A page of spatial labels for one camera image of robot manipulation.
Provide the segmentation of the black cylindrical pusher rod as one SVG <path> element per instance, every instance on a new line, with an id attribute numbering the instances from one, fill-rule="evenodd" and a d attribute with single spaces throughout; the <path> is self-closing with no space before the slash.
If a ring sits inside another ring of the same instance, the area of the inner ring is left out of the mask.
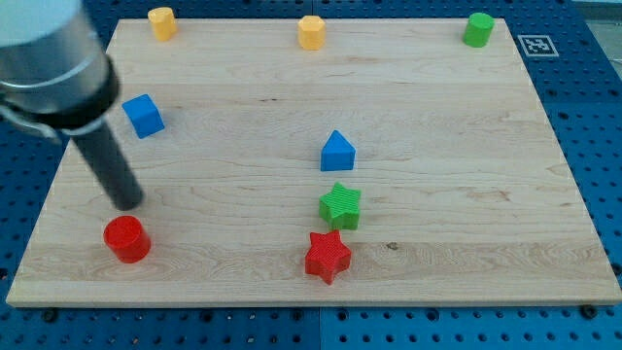
<path id="1" fill-rule="evenodd" d="M 70 135 L 113 205 L 121 211 L 139 206 L 142 188 L 108 124 L 92 122 Z"/>

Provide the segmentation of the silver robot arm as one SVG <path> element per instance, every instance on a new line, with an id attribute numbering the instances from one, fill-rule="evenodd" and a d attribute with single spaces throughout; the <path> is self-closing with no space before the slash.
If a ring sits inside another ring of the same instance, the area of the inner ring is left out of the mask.
<path id="1" fill-rule="evenodd" d="M 2 1 L 2 118 L 52 141 L 72 139 L 114 206 L 126 211 L 143 192 L 105 120 L 120 88 L 82 2 Z"/>

